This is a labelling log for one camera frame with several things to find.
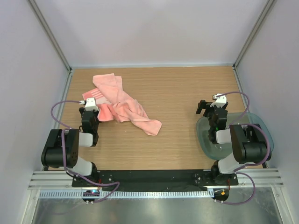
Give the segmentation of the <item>pink bunny towel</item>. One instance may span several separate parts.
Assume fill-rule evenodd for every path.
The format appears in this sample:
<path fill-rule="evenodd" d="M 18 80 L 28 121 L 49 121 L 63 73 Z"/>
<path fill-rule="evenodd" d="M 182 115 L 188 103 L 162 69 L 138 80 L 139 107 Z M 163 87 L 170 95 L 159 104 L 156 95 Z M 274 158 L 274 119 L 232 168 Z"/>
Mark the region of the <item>pink bunny towel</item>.
<path fill-rule="evenodd" d="M 82 94 L 83 99 L 95 98 L 95 103 L 99 108 L 98 120 L 107 122 L 114 119 L 112 112 L 112 103 L 99 91 L 98 88 L 92 89 Z"/>

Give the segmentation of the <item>plain pink towel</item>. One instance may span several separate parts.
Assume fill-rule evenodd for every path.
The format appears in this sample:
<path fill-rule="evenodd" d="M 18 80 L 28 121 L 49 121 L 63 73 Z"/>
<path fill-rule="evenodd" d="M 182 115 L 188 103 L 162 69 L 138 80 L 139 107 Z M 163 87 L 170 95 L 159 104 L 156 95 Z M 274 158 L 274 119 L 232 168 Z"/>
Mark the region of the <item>plain pink towel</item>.
<path fill-rule="evenodd" d="M 129 96 L 122 86 L 122 77 L 115 74 L 96 75 L 93 84 L 112 103 L 114 120 L 119 123 L 130 121 L 147 135 L 158 135 L 162 123 L 150 119 L 142 105 Z"/>

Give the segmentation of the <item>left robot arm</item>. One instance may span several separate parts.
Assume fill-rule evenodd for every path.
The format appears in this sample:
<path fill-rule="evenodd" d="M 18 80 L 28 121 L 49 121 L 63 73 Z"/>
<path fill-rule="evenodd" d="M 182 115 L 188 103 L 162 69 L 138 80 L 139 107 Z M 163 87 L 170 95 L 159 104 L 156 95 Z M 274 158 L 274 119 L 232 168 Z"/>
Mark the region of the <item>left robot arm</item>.
<path fill-rule="evenodd" d="M 82 175 L 83 182 L 89 187 L 95 186 L 100 177 L 93 162 L 82 159 L 79 147 L 94 147 L 98 143 L 98 109 L 86 110 L 81 107 L 81 126 L 62 132 L 62 129 L 52 129 L 45 143 L 41 162 L 46 167 L 67 168 L 68 173 Z"/>

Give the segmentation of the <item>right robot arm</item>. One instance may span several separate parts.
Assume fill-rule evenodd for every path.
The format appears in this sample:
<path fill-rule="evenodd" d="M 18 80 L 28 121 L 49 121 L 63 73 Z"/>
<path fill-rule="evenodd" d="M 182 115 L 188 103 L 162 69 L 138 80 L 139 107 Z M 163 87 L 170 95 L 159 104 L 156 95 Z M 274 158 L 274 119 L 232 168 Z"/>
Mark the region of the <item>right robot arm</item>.
<path fill-rule="evenodd" d="M 229 113 L 228 103 L 198 103 L 196 123 L 199 145 L 214 160 L 211 170 L 198 174 L 206 185 L 237 184 L 235 172 L 246 166 L 264 163 L 271 158 L 271 136 L 255 114 Z"/>

